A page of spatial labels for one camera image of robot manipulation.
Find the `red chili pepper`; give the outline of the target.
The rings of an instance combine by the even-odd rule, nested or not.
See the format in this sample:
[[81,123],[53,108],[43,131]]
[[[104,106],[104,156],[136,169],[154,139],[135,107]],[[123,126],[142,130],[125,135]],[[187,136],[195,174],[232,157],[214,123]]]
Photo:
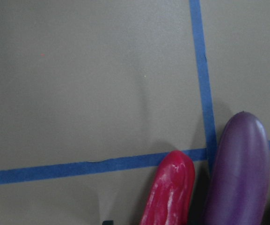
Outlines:
[[194,182],[190,157],[179,150],[167,154],[156,171],[140,224],[186,225]]

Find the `purple eggplant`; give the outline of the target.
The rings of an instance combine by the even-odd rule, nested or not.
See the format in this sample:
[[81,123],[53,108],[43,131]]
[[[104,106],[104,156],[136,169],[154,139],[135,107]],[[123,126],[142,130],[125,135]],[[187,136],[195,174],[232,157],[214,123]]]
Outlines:
[[270,146],[249,112],[234,115],[221,136],[204,206],[204,225],[259,225],[270,183]]

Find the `brown grid table mat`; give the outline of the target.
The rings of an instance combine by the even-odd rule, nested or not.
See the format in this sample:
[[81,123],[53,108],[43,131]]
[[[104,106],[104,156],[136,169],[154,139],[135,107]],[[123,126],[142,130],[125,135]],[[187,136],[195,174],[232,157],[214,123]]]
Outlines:
[[0,0],[0,225],[137,225],[174,149],[197,224],[241,111],[270,139],[270,0]]

